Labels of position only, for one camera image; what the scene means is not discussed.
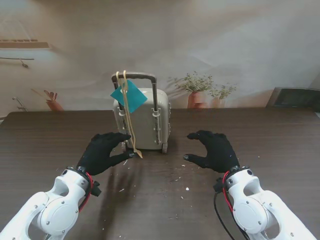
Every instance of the black glove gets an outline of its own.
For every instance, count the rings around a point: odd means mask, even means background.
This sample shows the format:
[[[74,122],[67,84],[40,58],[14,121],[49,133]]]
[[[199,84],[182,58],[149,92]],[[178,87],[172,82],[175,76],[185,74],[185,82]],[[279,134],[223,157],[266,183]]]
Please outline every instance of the black glove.
[[[126,151],[119,155],[110,156],[113,148],[130,138],[130,135],[122,134],[120,132],[109,132],[102,135],[96,134],[86,147],[77,167],[85,167],[86,172],[94,176],[103,173],[108,168],[113,167],[128,158],[132,158],[135,155],[132,151]]]
[[[190,133],[186,137],[188,139],[200,140],[205,146],[207,154],[206,157],[186,154],[183,156],[185,160],[195,163],[201,168],[212,169],[218,173],[225,173],[232,167],[240,166],[235,151],[226,135],[199,130]]]

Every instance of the suitcase handle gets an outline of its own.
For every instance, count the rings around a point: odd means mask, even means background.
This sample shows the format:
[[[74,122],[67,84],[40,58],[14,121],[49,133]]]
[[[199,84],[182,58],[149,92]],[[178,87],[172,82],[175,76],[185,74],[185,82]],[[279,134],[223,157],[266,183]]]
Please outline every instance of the suitcase handle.
[[[118,76],[120,79],[124,78],[123,73],[119,72]],[[158,111],[157,78],[156,78],[156,76],[149,74],[149,73],[133,72],[133,71],[127,71],[125,73],[125,76],[127,79],[149,79],[151,81],[154,110]],[[112,75],[111,80],[113,82],[114,89],[117,89],[119,87],[119,85],[118,85],[118,80],[117,80],[116,74]],[[119,108],[120,108],[120,110],[123,109],[123,106],[120,103],[119,103]]]

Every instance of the flower pot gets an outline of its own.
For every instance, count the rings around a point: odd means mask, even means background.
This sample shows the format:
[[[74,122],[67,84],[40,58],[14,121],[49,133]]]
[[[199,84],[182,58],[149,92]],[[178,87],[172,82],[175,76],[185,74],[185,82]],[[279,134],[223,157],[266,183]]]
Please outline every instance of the flower pot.
[[[214,97],[212,100],[212,108],[213,109],[223,109],[225,107],[226,101],[224,99],[220,99],[219,97]]]
[[[204,93],[194,91],[188,97],[188,109],[205,109],[207,104],[204,101]]]
[[[48,104],[51,111],[54,111],[54,112],[64,111],[62,106],[59,103],[57,103],[56,101],[47,100],[46,104]]]

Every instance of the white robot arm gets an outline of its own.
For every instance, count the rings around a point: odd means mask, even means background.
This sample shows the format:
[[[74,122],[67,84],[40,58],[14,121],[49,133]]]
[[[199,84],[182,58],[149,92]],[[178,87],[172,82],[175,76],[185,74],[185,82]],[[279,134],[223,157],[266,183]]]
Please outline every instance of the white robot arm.
[[[316,240],[280,197],[261,188],[249,168],[236,169],[225,182],[234,200],[234,220],[251,240],[268,239],[265,230],[275,224],[279,224],[279,233],[274,240]]]
[[[46,240],[63,240],[83,207],[78,207],[79,200],[85,196],[87,201],[93,189],[99,195],[98,186],[84,171],[68,167],[56,177],[50,191],[34,194],[23,205],[0,233],[0,240],[30,240],[30,224],[42,230]]]

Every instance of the suitcase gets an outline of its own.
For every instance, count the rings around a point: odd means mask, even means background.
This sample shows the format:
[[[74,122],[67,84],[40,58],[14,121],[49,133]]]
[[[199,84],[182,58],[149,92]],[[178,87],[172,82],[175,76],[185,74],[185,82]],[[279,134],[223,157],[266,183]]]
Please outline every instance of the suitcase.
[[[152,88],[139,88],[147,97],[147,100],[130,114],[131,124],[134,130],[136,149],[161,150],[163,154],[167,152],[168,138],[170,135],[169,118],[171,115],[171,106],[167,94],[157,89],[157,78],[143,72],[127,72],[127,79],[148,79],[152,83]],[[123,73],[119,73],[119,78],[123,79]],[[116,74],[113,74],[112,82],[114,88],[118,88]],[[126,125],[126,112],[117,100],[113,103],[113,112],[116,124],[120,133],[129,134]],[[122,150],[133,148],[131,141],[122,143]]]

